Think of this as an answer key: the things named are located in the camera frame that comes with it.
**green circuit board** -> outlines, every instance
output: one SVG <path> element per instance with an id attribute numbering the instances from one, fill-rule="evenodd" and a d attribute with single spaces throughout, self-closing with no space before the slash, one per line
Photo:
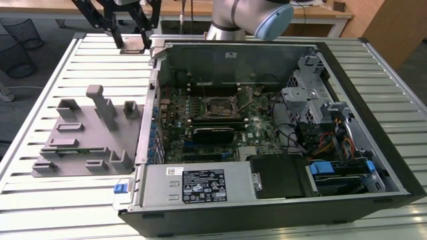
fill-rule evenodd
<path id="1" fill-rule="evenodd" d="M 272 119 L 268 116 L 268 106 L 272 103 L 272 93 L 263 92 L 254 96 L 255 86 L 243 88 L 235 98 L 235 107 L 242 118 L 244 118 L 244 129 L 234 131 L 234 139 L 230 144 L 195 145 L 192 143 L 191 133 L 194 127 L 187 123 L 190 118 L 196 118 L 207 112 L 208 98 L 190 96 L 186 89 L 163 89 L 162 118 L 163 129 L 168 144 L 166 145 L 167 164 L 194 163 L 186 159 L 191 156 L 206 156 L 206 162 L 210 162 L 208 156 L 222 157 L 222 161 L 240 161 L 240 147 L 254 146 L 259 154 L 278 154 L 283 152 L 279 135 L 275 132 Z"/>

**gray plastic holder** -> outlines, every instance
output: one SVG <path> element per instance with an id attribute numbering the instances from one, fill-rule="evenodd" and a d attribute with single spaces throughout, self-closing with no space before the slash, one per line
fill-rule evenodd
<path id="1" fill-rule="evenodd" d="M 90 85 L 86 95 L 95 106 L 63 99 L 60 115 L 40 157 L 34 177 L 126 175 L 134 171 L 144 106 L 126 101 L 115 106 L 103 96 L 103 86 Z"/>

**motherboard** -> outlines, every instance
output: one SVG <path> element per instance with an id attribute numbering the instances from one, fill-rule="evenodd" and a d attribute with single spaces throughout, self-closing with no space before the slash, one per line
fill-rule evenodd
<path id="1" fill-rule="evenodd" d="M 166 163 L 246 161 L 250 155 L 282 153 L 271 117 L 276 95 L 260 85 L 163 86 Z"/>

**blue end cap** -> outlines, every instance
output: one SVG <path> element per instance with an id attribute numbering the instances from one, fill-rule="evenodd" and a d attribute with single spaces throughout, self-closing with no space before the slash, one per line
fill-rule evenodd
<path id="1" fill-rule="evenodd" d="M 317 161 L 310 165 L 311 174 L 333 174 L 335 173 L 333 164 L 329 161 Z"/>
<path id="2" fill-rule="evenodd" d="M 371 160 L 367 160 L 366 161 L 366 165 L 367 165 L 367 168 L 371 172 L 375 171 L 375 165 L 374 165 L 374 162 Z"/>
<path id="3" fill-rule="evenodd" d="M 114 194 L 127 194 L 128 193 L 128 184 L 116 184 L 114 186 Z"/>
<path id="4" fill-rule="evenodd" d="M 275 40 L 287 30 L 294 16 L 294 7 L 286 4 L 272 11 L 270 16 L 260 23 L 255 37 L 264 41 Z"/>

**white cable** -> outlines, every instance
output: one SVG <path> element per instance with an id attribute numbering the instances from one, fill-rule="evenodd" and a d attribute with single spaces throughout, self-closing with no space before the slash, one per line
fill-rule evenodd
<path id="1" fill-rule="evenodd" d="M 42 86 L 10 86 L 8 89 L 46 89 Z"/>

